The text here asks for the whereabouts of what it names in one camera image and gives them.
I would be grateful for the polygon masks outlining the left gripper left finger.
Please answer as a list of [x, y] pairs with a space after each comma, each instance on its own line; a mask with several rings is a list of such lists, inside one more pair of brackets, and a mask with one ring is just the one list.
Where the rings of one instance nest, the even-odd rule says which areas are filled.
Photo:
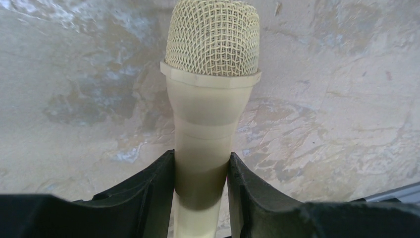
[[174, 151], [93, 196], [67, 201], [51, 194], [0, 197], [3, 238], [165, 238], [174, 190]]

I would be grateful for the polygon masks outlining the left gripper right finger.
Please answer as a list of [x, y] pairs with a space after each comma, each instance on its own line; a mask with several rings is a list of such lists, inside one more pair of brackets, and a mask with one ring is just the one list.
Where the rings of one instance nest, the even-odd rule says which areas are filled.
[[234, 238], [417, 238], [420, 205], [301, 202], [253, 173], [232, 153], [227, 175]]

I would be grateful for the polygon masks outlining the cream microphone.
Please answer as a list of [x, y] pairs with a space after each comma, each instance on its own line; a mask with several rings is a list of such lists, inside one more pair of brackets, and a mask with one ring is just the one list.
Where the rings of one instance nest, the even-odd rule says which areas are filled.
[[160, 70], [175, 126], [176, 238], [213, 238], [233, 137], [261, 78], [260, 18], [234, 0], [180, 0]]

